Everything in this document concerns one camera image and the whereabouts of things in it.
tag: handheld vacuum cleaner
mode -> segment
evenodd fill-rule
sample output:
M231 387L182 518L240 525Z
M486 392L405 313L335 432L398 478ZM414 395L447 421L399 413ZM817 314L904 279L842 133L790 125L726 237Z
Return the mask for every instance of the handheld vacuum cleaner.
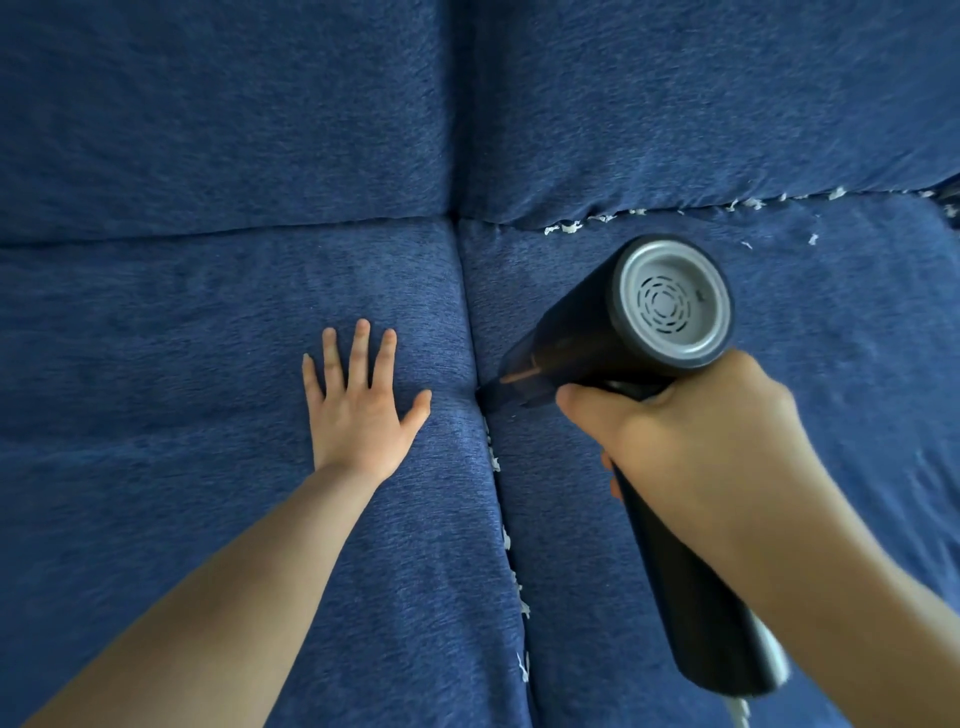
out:
M486 412L514 401L538 406L576 382L645 400L717 359L732 329L732 297L713 261L675 235L644 235L543 314L477 399ZM746 698L772 692L789 677L783 649L615 464L613 471L677 667L726 697L734 722L746 725Z

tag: blue sofa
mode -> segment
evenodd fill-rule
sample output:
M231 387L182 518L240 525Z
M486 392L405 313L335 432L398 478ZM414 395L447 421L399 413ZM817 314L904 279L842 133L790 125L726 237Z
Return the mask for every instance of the blue sofa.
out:
M492 459L473 397L655 231L721 264L736 344L960 608L958 63L933 0L7 4L0 727L309 473L300 355L360 316L433 415L270 724L726 725L598 448L511 410ZM798 673L752 724L846 722Z

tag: forearm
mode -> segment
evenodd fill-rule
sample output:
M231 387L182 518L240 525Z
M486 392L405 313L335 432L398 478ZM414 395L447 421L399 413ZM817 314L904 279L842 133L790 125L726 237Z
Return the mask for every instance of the forearm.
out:
M27 724L261 726L376 484L317 472L187 576Z
M960 726L960 618L862 523L791 544L748 602L801 668L860 728Z

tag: blue fabric upholstery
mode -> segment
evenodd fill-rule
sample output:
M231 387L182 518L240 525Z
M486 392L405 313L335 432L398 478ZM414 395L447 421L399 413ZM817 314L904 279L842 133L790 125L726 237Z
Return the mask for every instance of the blue fabric upholstery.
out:
M960 172L950 3L477 5L467 217L543 227Z
M915 195L851 195L622 215L545 238L463 221L482 378L611 251L656 231L701 244L724 268L736 343L793 389L814 445L883 545L960 607L960 248L941 209ZM724 725L719 701L672 664L599 448L553 405L488 420L544 724ZM754 713L755 728L844 724L802 675Z
M444 214L441 3L20 0L0 11L0 239Z
M361 315L433 414L272 725L529 724L460 264L419 221L0 248L0 726L310 473L300 356Z

